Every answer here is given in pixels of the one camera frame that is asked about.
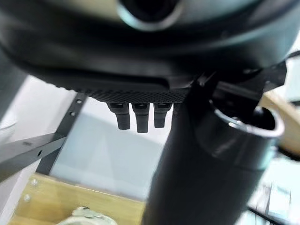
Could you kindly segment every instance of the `black plastic clip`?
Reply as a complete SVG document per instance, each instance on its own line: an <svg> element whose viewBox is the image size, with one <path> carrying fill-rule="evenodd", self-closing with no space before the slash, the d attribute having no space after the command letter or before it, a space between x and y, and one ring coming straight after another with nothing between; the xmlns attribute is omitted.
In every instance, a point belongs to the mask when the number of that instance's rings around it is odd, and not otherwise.
<svg viewBox="0 0 300 225"><path fill-rule="evenodd" d="M154 104L154 127L164 128L165 127L165 117L167 112L171 109L171 103L157 103Z"/></svg>
<svg viewBox="0 0 300 225"><path fill-rule="evenodd" d="M132 104L132 108L135 112L137 132L147 133L150 104L136 103Z"/></svg>
<svg viewBox="0 0 300 225"><path fill-rule="evenodd" d="M116 114L119 129L130 129L129 104L107 103L107 105L110 111Z"/></svg>

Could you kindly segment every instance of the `white object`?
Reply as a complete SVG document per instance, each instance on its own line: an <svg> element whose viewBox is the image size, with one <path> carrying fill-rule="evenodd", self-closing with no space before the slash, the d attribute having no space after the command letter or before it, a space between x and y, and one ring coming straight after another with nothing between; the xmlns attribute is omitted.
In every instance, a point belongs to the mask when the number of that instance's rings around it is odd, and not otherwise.
<svg viewBox="0 0 300 225"><path fill-rule="evenodd" d="M15 114L11 110L8 110L0 122L0 145L4 144L5 141L14 133L16 122Z"/></svg>
<svg viewBox="0 0 300 225"><path fill-rule="evenodd" d="M110 217L102 213L90 210L87 207L79 207L73 211L72 216L57 225L118 225Z"/></svg>

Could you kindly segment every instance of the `wooden shelf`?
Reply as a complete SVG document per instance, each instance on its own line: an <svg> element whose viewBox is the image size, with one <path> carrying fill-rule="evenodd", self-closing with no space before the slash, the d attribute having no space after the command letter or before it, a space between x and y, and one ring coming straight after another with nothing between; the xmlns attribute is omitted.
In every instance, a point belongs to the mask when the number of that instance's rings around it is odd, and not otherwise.
<svg viewBox="0 0 300 225"><path fill-rule="evenodd" d="M37 185L31 184L36 179ZM140 225L144 203L105 194L55 178L34 174L20 198L15 216L9 225L54 225L68 218L79 206L113 218L118 225Z"/></svg>

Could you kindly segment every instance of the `wooden board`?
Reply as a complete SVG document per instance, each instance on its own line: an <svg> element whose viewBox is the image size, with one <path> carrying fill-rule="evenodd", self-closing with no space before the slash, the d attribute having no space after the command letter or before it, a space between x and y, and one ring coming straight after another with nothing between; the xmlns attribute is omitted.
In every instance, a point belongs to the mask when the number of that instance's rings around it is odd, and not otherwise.
<svg viewBox="0 0 300 225"><path fill-rule="evenodd" d="M144 203L127 198L93 191L76 185L61 182L55 178L34 174L20 198L15 217L10 225L52 225L69 217L79 206L87 206L104 213L118 225L140 225Z"/></svg>
<svg viewBox="0 0 300 225"><path fill-rule="evenodd" d="M260 105L273 109L281 115L285 123L285 133L280 146L293 155L300 157L300 113L292 104L287 103L273 90L264 93Z"/></svg>
<svg viewBox="0 0 300 225"><path fill-rule="evenodd" d="M47 221L14 216L14 219L9 223L9 225L56 225L56 224Z"/></svg>

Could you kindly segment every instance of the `black cylindrical pole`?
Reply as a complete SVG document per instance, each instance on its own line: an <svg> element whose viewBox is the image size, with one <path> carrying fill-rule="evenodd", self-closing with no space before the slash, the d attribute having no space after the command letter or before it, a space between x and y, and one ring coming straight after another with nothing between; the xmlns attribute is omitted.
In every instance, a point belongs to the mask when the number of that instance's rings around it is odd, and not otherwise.
<svg viewBox="0 0 300 225"><path fill-rule="evenodd" d="M283 131L267 109L258 107L246 124L189 96L174 110L142 224L233 225Z"/></svg>

